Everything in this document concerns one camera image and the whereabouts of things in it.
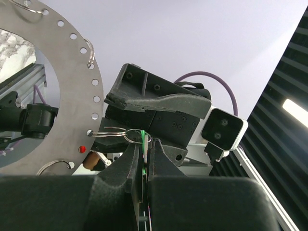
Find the green key tag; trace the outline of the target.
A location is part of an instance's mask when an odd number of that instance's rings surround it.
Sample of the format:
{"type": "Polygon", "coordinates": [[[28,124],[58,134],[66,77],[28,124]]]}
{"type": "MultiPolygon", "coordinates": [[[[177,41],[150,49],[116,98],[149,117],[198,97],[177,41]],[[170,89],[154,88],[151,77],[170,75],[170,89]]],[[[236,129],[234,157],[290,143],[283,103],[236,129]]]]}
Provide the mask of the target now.
{"type": "Polygon", "coordinates": [[[147,174],[147,163],[148,163],[148,146],[149,146],[149,143],[152,141],[152,137],[145,130],[142,130],[141,138],[142,138],[142,152],[143,152],[143,159],[144,159],[144,167],[142,169],[142,172],[143,172],[143,175],[146,175],[147,174]]]}

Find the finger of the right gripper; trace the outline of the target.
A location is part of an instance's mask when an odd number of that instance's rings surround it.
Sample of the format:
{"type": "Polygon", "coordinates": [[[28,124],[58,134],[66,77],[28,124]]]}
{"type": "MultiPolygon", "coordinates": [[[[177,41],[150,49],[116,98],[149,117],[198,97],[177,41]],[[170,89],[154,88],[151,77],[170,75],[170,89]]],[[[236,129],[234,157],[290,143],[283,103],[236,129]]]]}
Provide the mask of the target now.
{"type": "MultiPolygon", "coordinates": [[[[118,123],[115,120],[102,118],[99,132],[122,132],[130,130],[131,128],[127,125],[118,123]]],[[[127,138],[132,141],[142,142],[141,133],[138,130],[129,131],[127,138]]],[[[125,137],[105,137],[96,138],[92,150],[100,153],[123,153],[127,146],[130,144],[125,137]]]]}
{"type": "Polygon", "coordinates": [[[183,112],[204,119],[212,102],[132,64],[124,64],[105,103],[120,110],[183,112]]]}

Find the aluminium frame rail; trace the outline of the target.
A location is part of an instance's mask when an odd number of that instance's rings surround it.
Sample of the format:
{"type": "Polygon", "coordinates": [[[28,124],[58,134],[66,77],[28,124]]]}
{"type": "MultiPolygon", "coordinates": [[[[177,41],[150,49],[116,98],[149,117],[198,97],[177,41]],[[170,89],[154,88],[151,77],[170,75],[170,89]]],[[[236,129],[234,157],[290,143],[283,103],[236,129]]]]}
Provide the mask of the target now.
{"type": "Polygon", "coordinates": [[[0,84],[0,99],[15,91],[21,101],[33,101],[33,89],[36,85],[41,93],[47,87],[45,66],[30,64],[0,84]]]}

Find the dark slatted ceiling panel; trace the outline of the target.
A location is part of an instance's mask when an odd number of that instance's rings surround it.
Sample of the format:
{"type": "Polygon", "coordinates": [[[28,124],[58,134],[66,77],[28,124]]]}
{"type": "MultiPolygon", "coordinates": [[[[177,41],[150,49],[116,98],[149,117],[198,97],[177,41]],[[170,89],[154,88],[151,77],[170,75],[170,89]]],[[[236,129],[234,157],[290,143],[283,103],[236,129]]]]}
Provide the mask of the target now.
{"type": "Polygon", "coordinates": [[[295,225],[308,228],[308,129],[286,110],[308,107],[308,15],[303,14],[285,52],[248,118],[241,146],[295,225]]]}

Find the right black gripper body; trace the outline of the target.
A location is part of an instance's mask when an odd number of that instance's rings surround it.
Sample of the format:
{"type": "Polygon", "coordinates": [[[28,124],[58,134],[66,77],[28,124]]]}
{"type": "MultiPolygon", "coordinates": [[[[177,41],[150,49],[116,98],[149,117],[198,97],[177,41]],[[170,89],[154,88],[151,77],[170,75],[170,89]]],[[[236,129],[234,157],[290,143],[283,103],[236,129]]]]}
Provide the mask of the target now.
{"type": "Polygon", "coordinates": [[[158,138],[165,154],[176,166],[181,166],[184,162],[188,143],[200,122],[200,118],[180,111],[134,112],[113,106],[107,107],[105,117],[127,128],[145,130],[152,138],[158,138]]]}

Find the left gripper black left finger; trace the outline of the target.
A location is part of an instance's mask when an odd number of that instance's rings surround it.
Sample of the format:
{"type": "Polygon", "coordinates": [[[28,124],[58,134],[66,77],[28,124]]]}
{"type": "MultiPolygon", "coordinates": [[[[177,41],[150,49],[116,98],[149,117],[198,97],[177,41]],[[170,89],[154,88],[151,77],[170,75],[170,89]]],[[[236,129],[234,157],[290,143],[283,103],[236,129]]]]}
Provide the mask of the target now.
{"type": "Polygon", "coordinates": [[[0,179],[3,231],[136,231],[142,199],[141,146],[97,175],[5,176],[0,179]]]}

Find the large metal key ring disc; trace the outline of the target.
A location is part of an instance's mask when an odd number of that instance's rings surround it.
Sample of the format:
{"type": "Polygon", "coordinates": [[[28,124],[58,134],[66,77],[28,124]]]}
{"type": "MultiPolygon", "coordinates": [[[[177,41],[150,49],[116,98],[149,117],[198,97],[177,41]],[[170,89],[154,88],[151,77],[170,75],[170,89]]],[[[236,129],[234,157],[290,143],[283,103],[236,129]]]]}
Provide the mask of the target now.
{"type": "Polygon", "coordinates": [[[48,59],[58,79],[60,106],[58,116],[47,137],[31,153],[2,167],[3,175],[35,175],[43,167],[54,175],[71,175],[78,167],[94,138],[88,130],[100,127],[103,103],[103,84],[97,66],[89,69],[90,49],[84,38],[63,16],[34,0],[25,10],[8,0],[0,3],[0,27],[34,44],[48,59]]]}

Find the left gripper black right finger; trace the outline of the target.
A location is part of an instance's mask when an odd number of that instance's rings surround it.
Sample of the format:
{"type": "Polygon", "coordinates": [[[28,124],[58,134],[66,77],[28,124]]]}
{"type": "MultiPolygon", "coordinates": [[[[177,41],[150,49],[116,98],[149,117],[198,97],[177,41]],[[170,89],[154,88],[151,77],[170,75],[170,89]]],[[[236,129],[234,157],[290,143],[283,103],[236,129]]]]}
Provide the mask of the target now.
{"type": "Polygon", "coordinates": [[[154,231],[277,231],[266,193],[255,180],[188,177],[154,139],[148,160],[148,198],[154,231]]]}

